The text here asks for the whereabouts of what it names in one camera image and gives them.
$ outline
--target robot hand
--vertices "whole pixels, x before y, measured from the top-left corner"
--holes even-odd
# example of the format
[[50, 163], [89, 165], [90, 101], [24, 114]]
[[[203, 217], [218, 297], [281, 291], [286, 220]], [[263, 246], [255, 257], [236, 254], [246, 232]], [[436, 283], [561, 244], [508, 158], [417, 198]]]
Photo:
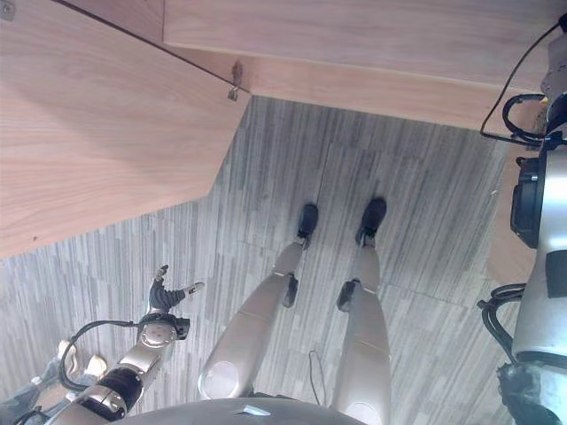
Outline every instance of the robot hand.
[[171, 308], [181, 303], [185, 297], [194, 295], [205, 286], [203, 282], [195, 282], [183, 290], [166, 290], [163, 287], [163, 276], [168, 269], [169, 266], [164, 265], [156, 272], [150, 289], [148, 313], [168, 313]]

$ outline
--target cable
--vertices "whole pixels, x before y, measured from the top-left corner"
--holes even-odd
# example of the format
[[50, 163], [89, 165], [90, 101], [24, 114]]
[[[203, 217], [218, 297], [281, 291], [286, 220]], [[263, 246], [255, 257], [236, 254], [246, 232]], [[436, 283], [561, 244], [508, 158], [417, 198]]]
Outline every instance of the cable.
[[511, 283], [510, 285], [500, 286], [491, 291], [488, 301], [480, 300], [477, 306], [482, 310], [482, 322], [486, 329], [494, 337], [496, 342], [506, 352], [512, 362], [517, 364], [517, 360], [512, 353], [513, 338], [498, 320], [498, 309], [507, 303], [520, 301], [524, 295], [525, 283]]
[[323, 402], [323, 405], [326, 406], [327, 405], [327, 390], [325, 389], [325, 379], [324, 379], [324, 374], [322, 372], [322, 362], [321, 362], [321, 358], [319, 357], [319, 354], [315, 350], [311, 350], [308, 354], [308, 356], [309, 356], [309, 381], [311, 382], [311, 390], [313, 390], [313, 395], [315, 396], [315, 401], [317, 402], [317, 405], [320, 406], [321, 402], [319, 400], [319, 397], [317, 396], [317, 391], [315, 390], [315, 384], [313, 383], [313, 364], [312, 364], [312, 360], [311, 360], [311, 354], [315, 355], [315, 357], [317, 358], [317, 362], [319, 363], [319, 372], [321, 373], [322, 402]]
[[63, 353], [63, 356], [61, 357], [61, 361], [59, 362], [59, 371], [58, 371], [59, 381], [61, 382], [61, 385], [63, 385], [68, 390], [74, 392], [83, 392], [88, 388], [87, 385], [81, 385], [79, 383], [71, 381], [71, 379], [69, 379], [69, 377], [67, 376], [67, 372], [65, 370], [65, 359], [67, 354], [69, 353], [69, 350], [77, 342], [77, 340], [79, 339], [79, 337], [81, 337], [81, 335], [83, 335], [84, 333], [88, 332], [91, 329], [94, 329], [102, 325], [114, 325], [114, 326], [120, 326], [122, 328], [137, 328], [139, 326], [139, 323], [134, 323], [133, 321], [92, 321], [91, 323], [88, 323], [85, 326], [83, 326], [81, 329], [79, 329], [79, 331], [76, 334], [74, 334], [69, 340], [70, 344], [65, 348], [65, 352]]
[[42, 407], [36, 406], [33, 410], [22, 414], [16, 421], [14, 421], [14, 425], [26, 425], [27, 421], [32, 419], [34, 416], [41, 416], [43, 421], [49, 419], [49, 417], [42, 412]]
[[526, 131], [516, 124], [514, 124], [510, 118], [509, 113], [512, 109], [512, 106], [515, 104], [521, 104], [524, 100], [537, 100], [542, 101], [545, 99], [546, 96], [542, 93], [524, 93], [522, 95], [516, 95], [508, 99], [508, 101], [502, 107], [502, 120], [506, 125], [506, 128], [512, 132], [512, 137], [520, 137], [522, 140], [525, 140], [528, 143], [541, 143], [545, 138], [545, 133], [532, 133], [530, 131]]
[[493, 133], [486, 133], [485, 131], [485, 127], [486, 127], [486, 123], [488, 122], [488, 120], [490, 119], [490, 117], [492, 117], [494, 111], [496, 111], [496, 108], [498, 107], [498, 105], [500, 104], [502, 98], [504, 97], [504, 94], [506, 93], [506, 90], [508, 89], [509, 84], [511, 83], [512, 79], [514, 78], [514, 75], [516, 75], [516, 72], [518, 70], [518, 68], [524, 63], [525, 59], [528, 57], [528, 55], [530, 53], [532, 53], [532, 50], [535, 49], [535, 47], [541, 43], [541, 41], [543, 39], [545, 39], [548, 35], [550, 35], [551, 33], [553, 33], [557, 28], [559, 27], [559, 22], [557, 22], [555, 25], [553, 25], [548, 31], [546, 31], [545, 33], [543, 33], [540, 38], [538, 38], [529, 48], [528, 50], [525, 51], [524, 55], [522, 55], [522, 57], [520, 58], [520, 60], [517, 61], [516, 66], [514, 66], [514, 68], [512, 69], [512, 72], [510, 73], [508, 79], [506, 80], [506, 82], [504, 83], [504, 87], [502, 88], [501, 93], [499, 94], [498, 98], [496, 99], [496, 103], [494, 104], [493, 108], [490, 110], [490, 112], [488, 113], [488, 115], [486, 115], [485, 120], [482, 122], [482, 125], [480, 126], [480, 134], [483, 135], [484, 137], [489, 137], [491, 139], [494, 140], [500, 140], [503, 142], [508, 142], [508, 143], [513, 143], [513, 144], [520, 144], [523, 146], [530, 146], [530, 147], [534, 147], [534, 148], [538, 148], [540, 147], [539, 143], [535, 143], [535, 142], [526, 142], [526, 141], [521, 141], [521, 140], [516, 140], [516, 139], [512, 139], [510, 137], [504, 137], [502, 135], [495, 135]]

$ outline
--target wood grain surface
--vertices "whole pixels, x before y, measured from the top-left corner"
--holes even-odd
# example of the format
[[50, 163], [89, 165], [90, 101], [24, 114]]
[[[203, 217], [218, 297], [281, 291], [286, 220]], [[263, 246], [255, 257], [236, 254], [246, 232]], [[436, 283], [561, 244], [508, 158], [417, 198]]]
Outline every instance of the wood grain surface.
[[[198, 398], [198, 371], [242, 302], [297, 230], [301, 206], [319, 224], [299, 267], [296, 305], [282, 309], [255, 388], [306, 402], [310, 350], [331, 399], [346, 315], [335, 306], [370, 197], [385, 196], [377, 234], [392, 353], [392, 425], [505, 425], [506, 359], [476, 303], [485, 277], [505, 147], [454, 127], [254, 97], [207, 197], [74, 236], [4, 261], [0, 398], [43, 371], [57, 342], [88, 321], [137, 320], [151, 277], [205, 290], [175, 314], [191, 319], [133, 413]], [[513, 329], [515, 307], [499, 312]], [[79, 342], [82, 364], [112, 364], [136, 332], [101, 327]], [[315, 387], [322, 380], [315, 366]]]
[[[564, 0], [166, 0], [164, 41], [501, 84], [565, 12]], [[543, 43], [515, 86], [537, 89], [546, 59]]]
[[[260, 96], [477, 129], [501, 89], [391, 70], [176, 48], [161, 42], [164, 0], [69, 3], [226, 80], [231, 81], [232, 66], [239, 61], [244, 67], [242, 87]], [[512, 89], [507, 96], [518, 92]], [[508, 131], [498, 118], [488, 128], [502, 134]]]
[[2, 21], [0, 256], [205, 196], [248, 95], [49, 0]]

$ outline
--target wooden cabinet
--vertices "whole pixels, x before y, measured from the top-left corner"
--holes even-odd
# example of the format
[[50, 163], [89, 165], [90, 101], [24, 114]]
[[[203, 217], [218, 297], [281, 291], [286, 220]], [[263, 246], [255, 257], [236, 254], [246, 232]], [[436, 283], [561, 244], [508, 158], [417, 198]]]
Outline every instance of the wooden cabinet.
[[0, 257], [205, 196], [249, 95], [50, 0], [0, 20]]

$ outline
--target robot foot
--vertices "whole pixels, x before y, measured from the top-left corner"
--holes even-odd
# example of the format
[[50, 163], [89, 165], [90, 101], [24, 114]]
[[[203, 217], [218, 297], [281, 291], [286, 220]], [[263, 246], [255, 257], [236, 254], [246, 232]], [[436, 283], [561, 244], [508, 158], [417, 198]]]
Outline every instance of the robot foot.
[[315, 204], [305, 204], [303, 210], [301, 211], [301, 217], [299, 218], [299, 228], [298, 237], [305, 240], [305, 246], [307, 247], [309, 239], [315, 228], [317, 227], [317, 221], [319, 219], [319, 210]]
[[362, 215], [361, 226], [356, 232], [356, 242], [362, 243], [364, 236], [374, 238], [378, 231], [382, 220], [386, 215], [386, 201], [383, 197], [375, 197], [372, 199]]

